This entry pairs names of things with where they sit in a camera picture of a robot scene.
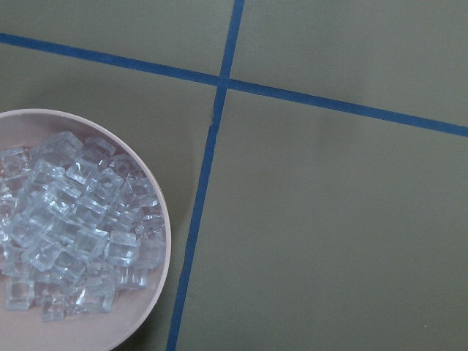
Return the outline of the pile of clear ice cubes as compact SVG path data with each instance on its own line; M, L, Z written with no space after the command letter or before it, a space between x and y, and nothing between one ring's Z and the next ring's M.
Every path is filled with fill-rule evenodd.
M59 132L1 151L5 308L45 322L109 312L165 258L165 221L143 169L100 137Z

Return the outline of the pink bowl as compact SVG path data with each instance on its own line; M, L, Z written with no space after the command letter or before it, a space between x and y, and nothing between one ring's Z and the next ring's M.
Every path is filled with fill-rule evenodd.
M147 288L120 294L110 313L81 314L61 321L42 322L38 309L1 310L2 350L112 350L143 324L156 306L167 278L171 228L165 198L148 166L123 140L92 121L62 111L35 108L1 113L2 148L35 146L61 131L73 132L80 139L103 137L141 166L157 193L165 219L164 261L148 275Z

